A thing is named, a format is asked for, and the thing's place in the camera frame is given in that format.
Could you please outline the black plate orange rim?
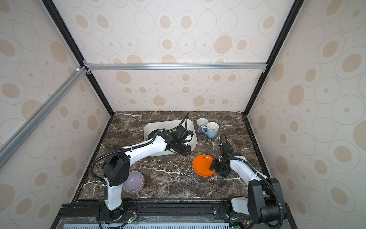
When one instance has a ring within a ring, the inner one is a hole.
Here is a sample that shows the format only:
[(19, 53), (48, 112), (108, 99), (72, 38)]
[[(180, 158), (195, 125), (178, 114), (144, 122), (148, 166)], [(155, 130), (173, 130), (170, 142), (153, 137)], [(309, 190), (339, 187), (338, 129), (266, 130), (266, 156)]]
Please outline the black plate orange rim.
[(213, 158), (209, 155), (199, 155), (193, 161), (194, 171), (202, 177), (210, 177), (215, 173), (214, 169), (210, 169)]

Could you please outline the left slanted aluminium frame bar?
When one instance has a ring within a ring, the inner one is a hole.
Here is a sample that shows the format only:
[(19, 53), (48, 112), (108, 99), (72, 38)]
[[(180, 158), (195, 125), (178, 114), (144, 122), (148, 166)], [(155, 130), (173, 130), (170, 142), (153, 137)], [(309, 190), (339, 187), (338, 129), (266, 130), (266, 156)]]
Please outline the left slanted aluminium frame bar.
[(1, 167), (3, 167), (19, 147), (27, 140), (40, 123), (65, 97), (79, 78), (87, 72), (85, 66), (79, 67), (47, 100), (41, 107), (9, 138), (1, 147)]

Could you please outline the light blue ceramic mug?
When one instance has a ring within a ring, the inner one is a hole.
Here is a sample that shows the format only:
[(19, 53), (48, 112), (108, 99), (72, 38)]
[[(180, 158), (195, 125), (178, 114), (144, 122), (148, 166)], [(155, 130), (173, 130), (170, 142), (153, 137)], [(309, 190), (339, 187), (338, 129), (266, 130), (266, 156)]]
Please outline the light blue ceramic mug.
[(209, 122), (206, 126), (202, 127), (202, 131), (209, 137), (214, 138), (219, 130), (219, 125), (216, 122)]

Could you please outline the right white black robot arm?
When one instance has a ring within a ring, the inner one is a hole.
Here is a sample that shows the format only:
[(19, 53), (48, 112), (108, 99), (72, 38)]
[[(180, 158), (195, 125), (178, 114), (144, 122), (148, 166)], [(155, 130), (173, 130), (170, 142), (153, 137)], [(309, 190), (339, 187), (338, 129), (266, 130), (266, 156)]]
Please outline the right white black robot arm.
[(209, 170), (222, 177), (234, 171), (248, 186), (247, 197), (231, 199), (234, 216), (248, 216), (246, 229), (254, 224), (265, 224), (271, 229), (281, 228), (287, 218), (287, 210), (279, 181), (262, 174), (243, 154), (234, 152), (226, 134), (219, 137), (219, 151), (220, 157), (212, 161)]

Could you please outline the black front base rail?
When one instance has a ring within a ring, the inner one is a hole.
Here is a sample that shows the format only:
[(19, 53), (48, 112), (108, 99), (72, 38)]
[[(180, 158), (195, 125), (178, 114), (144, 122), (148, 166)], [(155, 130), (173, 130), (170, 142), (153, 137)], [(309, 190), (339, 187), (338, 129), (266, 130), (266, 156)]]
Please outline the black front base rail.
[(53, 229), (266, 229), (236, 213), (229, 199), (124, 199), (115, 210), (102, 200), (61, 206)]

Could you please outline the purple bowl red rim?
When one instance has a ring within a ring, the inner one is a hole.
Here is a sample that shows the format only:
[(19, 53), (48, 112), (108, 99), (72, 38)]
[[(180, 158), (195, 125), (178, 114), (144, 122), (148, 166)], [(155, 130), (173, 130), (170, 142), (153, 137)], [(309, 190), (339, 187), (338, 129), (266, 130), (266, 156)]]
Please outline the purple bowl red rim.
[(135, 194), (144, 187), (145, 179), (139, 171), (131, 171), (127, 180), (123, 183), (123, 190), (129, 194)]

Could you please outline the white plastic bin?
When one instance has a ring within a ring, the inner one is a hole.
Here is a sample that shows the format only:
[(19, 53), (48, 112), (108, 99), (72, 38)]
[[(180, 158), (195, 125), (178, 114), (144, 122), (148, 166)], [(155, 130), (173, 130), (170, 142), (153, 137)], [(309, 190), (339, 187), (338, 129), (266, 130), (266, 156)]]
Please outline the white plastic bin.
[[(153, 122), (153, 123), (148, 123), (144, 126), (144, 141), (149, 140), (150, 137), (148, 137), (153, 131), (157, 130), (157, 129), (172, 129), (175, 126), (177, 126), (179, 123), (181, 122), (181, 120), (173, 120), (173, 121), (163, 121), (163, 122)], [(186, 145), (190, 145), (191, 146), (191, 151), (194, 151), (197, 145), (197, 137), (196, 137), (196, 132), (195, 132), (195, 127), (193, 124), (193, 121), (188, 119), (187, 121), (187, 127), (188, 130), (193, 131), (193, 137), (190, 138), (190, 142), (185, 143)], [(152, 154), (151, 156), (164, 156), (164, 155), (171, 155), (171, 154), (176, 154), (176, 152), (174, 152), (173, 150), (166, 150), (164, 152), (159, 152), (159, 153), (155, 153)]]

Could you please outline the horizontal aluminium frame bar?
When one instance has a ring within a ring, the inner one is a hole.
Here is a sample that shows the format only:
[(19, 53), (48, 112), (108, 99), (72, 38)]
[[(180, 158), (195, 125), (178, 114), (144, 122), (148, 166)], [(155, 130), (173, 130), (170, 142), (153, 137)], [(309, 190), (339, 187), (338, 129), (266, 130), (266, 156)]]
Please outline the horizontal aluminium frame bar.
[(259, 69), (265, 70), (266, 63), (179, 63), (179, 64), (90, 64), (91, 71), (144, 71), (144, 70), (231, 70)]

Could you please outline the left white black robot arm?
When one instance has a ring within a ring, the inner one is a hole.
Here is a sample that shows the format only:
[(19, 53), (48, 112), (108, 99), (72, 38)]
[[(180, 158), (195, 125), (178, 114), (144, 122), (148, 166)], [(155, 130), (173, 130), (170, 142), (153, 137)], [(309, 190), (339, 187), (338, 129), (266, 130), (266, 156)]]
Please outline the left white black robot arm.
[(102, 182), (104, 187), (104, 205), (108, 210), (109, 218), (119, 220), (123, 213), (122, 189), (123, 183), (128, 180), (130, 166), (155, 153), (171, 151), (188, 156), (192, 147), (188, 143), (193, 140), (194, 132), (188, 129), (189, 113), (172, 129), (158, 129), (151, 138), (136, 145), (114, 147), (110, 151), (95, 159), (90, 167), (89, 174)]

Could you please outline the white plate dark green rim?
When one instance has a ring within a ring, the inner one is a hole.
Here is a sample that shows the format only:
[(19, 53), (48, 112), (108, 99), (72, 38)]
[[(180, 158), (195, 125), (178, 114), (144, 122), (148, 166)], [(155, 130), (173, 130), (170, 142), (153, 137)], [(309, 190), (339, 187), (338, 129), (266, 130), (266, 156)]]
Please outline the white plate dark green rim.
[(152, 139), (152, 140), (154, 141), (154, 140), (155, 140), (155, 138), (156, 138), (156, 136), (157, 136), (159, 133), (163, 132), (163, 131), (164, 131), (164, 129), (156, 129), (156, 130), (152, 131), (152, 132), (147, 136), (147, 140)]

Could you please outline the purple ceramic mug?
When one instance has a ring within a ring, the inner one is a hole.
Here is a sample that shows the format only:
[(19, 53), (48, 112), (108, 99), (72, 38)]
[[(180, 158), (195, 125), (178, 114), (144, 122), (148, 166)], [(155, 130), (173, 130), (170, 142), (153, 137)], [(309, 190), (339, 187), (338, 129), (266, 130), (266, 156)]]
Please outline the purple ceramic mug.
[(203, 127), (206, 127), (209, 121), (206, 118), (199, 118), (197, 120), (197, 134), (203, 134)]

